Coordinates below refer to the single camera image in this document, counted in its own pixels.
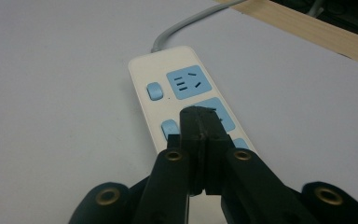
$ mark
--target black object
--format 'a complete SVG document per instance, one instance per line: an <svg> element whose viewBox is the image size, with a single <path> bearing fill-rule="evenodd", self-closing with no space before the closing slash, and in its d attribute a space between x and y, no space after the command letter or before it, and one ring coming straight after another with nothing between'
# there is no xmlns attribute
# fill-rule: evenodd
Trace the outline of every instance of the black object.
<svg viewBox="0 0 358 224"><path fill-rule="evenodd" d="M315 0L271 0L301 13L310 11ZM325 0L317 19L358 35L358 0Z"/></svg>
<svg viewBox="0 0 358 224"><path fill-rule="evenodd" d="M251 150L235 148L216 113L191 106L180 113L181 135L170 135L151 175L128 189L92 189L69 224L184 224L189 196L221 195L227 223L358 223L358 202L315 182L287 188Z"/></svg>

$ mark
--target white power strip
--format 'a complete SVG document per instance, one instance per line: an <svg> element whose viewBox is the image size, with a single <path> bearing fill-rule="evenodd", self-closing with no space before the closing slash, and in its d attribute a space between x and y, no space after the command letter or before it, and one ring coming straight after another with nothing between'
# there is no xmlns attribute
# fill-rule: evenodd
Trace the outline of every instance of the white power strip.
<svg viewBox="0 0 358 224"><path fill-rule="evenodd" d="M180 132L179 112L190 105L215 108L234 145L256 152L192 48L140 56L129 69L157 152L167 147L168 134Z"/></svg>

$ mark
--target blue socket panel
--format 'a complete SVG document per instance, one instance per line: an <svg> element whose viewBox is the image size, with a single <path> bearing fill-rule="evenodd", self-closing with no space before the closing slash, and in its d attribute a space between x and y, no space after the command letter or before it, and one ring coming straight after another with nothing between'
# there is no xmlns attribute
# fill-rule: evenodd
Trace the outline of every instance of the blue socket panel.
<svg viewBox="0 0 358 224"><path fill-rule="evenodd" d="M178 100L184 100L212 89L198 65L170 72L167 78Z"/></svg>

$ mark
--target wooden board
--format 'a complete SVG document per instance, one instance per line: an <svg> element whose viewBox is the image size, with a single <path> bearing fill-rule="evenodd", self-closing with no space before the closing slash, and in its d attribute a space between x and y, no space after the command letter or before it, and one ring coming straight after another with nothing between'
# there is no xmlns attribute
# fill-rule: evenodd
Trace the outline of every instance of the wooden board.
<svg viewBox="0 0 358 224"><path fill-rule="evenodd" d="M358 35L354 33L269 0L248 0L233 8L358 62Z"/></svg>

